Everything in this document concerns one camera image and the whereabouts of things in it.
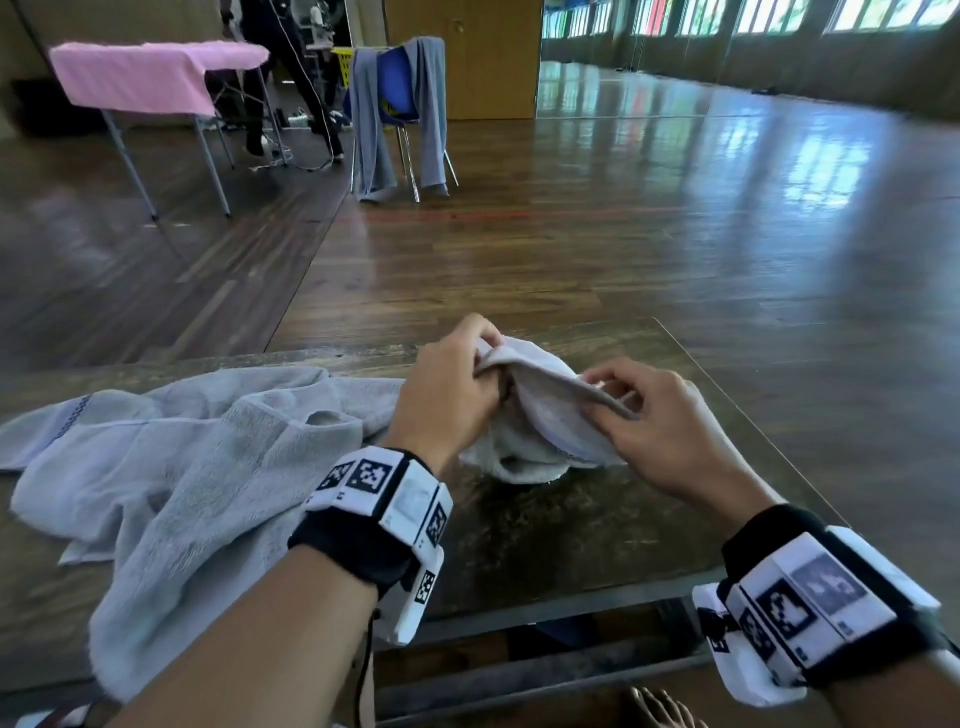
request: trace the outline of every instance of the red floor line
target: red floor line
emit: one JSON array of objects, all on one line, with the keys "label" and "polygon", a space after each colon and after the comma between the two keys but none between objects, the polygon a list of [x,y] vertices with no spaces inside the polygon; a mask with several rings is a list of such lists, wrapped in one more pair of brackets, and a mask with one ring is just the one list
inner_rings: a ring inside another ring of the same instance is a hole
[{"label": "red floor line", "polygon": [[426,209],[411,212],[371,213],[366,215],[338,216],[334,225],[346,223],[366,223],[383,225],[388,223],[415,223],[431,220],[464,221],[471,220],[510,220],[517,218],[546,217],[615,217],[618,215],[643,215],[655,212],[676,212],[682,207],[610,207],[607,209],[495,209],[473,212],[455,212],[442,209]]}]

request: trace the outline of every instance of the chair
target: chair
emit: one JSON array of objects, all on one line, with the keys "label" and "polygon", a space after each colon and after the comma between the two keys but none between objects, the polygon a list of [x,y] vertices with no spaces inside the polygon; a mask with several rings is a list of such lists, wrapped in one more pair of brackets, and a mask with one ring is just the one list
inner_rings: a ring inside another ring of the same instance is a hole
[{"label": "chair", "polygon": [[[414,192],[414,202],[420,203],[420,191],[417,189],[417,179],[414,176],[413,156],[410,153],[410,136],[407,134],[407,124],[417,124],[420,116],[417,112],[417,103],[414,100],[413,70],[407,52],[402,47],[391,48],[376,58],[377,89],[380,95],[380,123],[384,126],[396,128],[396,144],[400,150],[400,163],[403,165],[403,174],[410,180]],[[344,115],[351,118],[349,94],[344,99]],[[353,158],[350,164],[350,188],[356,192],[356,132],[353,135]],[[453,162],[450,154],[444,149],[444,161],[450,170],[453,183],[460,186],[457,173],[453,171]]]}]

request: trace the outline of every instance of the wooden table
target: wooden table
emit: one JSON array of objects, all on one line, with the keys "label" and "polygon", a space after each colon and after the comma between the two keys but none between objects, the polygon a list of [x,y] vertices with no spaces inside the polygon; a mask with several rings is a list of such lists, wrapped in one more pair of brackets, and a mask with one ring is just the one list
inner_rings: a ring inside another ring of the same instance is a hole
[{"label": "wooden table", "polygon": [[[839,518],[804,477],[653,319],[548,328],[533,340],[575,370],[627,354],[695,382],[757,471],[790,500]],[[87,392],[146,392],[219,368],[303,363],[349,376],[404,376],[417,346],[329,348],[169,365],[31,375],[9,382],[0,417]],[[444,534],[446,565],[418,642],[689,596],[722,576],[721,539],[689,507],[637,481],[627,468],[571,471],[536,487],[508,486],[458,467]],[[9,502],[14,479],[3,476]],[[65,543],[0,511],[0,716],[96,694],[86,626],[110,565],[58,568]]]}]

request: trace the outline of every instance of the pink ironing board cover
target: pink ironing board cover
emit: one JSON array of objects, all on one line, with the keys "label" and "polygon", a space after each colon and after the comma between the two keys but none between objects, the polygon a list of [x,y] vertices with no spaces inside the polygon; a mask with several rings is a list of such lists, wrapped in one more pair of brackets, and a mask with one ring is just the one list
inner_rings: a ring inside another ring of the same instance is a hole
[{"label": "pink ironing board cover", "polygon": [[50,61],[75,106],[140,113],[198,113],[215,116],[204,73],[251,70],[270,52],[260,45],[210,40],[205,43],[95,45],[64,43]]}]

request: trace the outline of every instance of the bare foot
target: bare foot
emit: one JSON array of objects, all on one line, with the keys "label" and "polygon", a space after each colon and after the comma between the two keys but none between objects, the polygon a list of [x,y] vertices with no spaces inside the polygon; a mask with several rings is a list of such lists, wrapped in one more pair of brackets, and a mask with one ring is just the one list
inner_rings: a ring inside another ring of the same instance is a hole
[{"label": "bare foot", "polygon": [[666,691],[656,695],[646,688],[630,688],[627,703],[634,725],[640,728],[707,728],[702,720],[679,700],[674,700]]}]

